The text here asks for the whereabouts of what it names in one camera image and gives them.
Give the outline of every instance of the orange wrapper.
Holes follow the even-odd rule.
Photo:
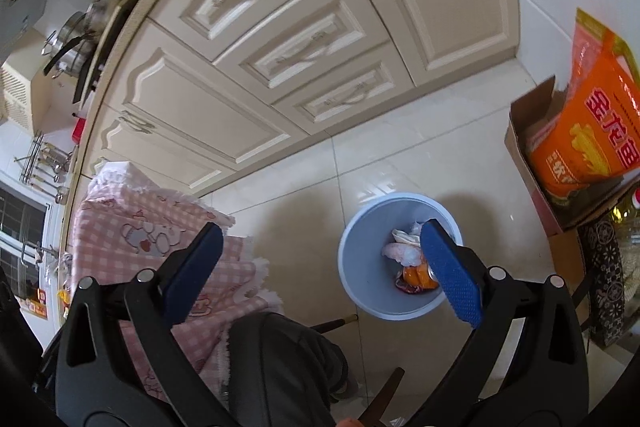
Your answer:
[[[553,203],[640,166],[640,89],[633,57],[616,34],[583,12],[578,33],[599,32],[602,44],[585,68],[576,62],[560,115],[529,142],[529,163]],[[589,58],[590,54],[578,54]],[[627,68],[618,57],[624,56]]]

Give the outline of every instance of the red container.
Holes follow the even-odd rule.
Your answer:
[[[80,145],[80,139],[82,137],[82,131],[84,131],[85,122],[85,118],[78,118],[76,126],[74,127],[74,131],[73,133],[71,133],[71,140],[73,140],[76,145]]]

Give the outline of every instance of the window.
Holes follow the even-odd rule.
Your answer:
[[[38,267],[31,263],[27,263],[25,266],[17,255],[2,248],[0,248],[0,266],[4,270],[4,275],[6,275],[9,286],[16,297],[38,300],[38,288],[40,287]]]
[[[33,247],[42,243],[45,218],[46,207],[0,182],[0,267],[20,299],[38,301],[40,277]],[[25,263],[20,261],[23,243],[30,244]]]
[[[37,245],[42,241],[46,213],[14,191],[0,184],[0,232],[21,243]]]

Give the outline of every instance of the person's leg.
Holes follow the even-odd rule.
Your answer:
[[[243,427],[334,427],[329,394],[347,381],[338,346],[283,315],[258,313],[229,331],[229,411]]]

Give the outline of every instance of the blue gripper pad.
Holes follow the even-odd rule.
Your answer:
[[[420,247],[457,317],[477,328],[482,321],[480,289],[456,254],[456,244],[436,219],[420,232]]]
[[[222,255],[224,241],[220,227],[207,223],[185,249],[188,250],[188,256],[162,293],[162,318],[169,327],[187,320]]]

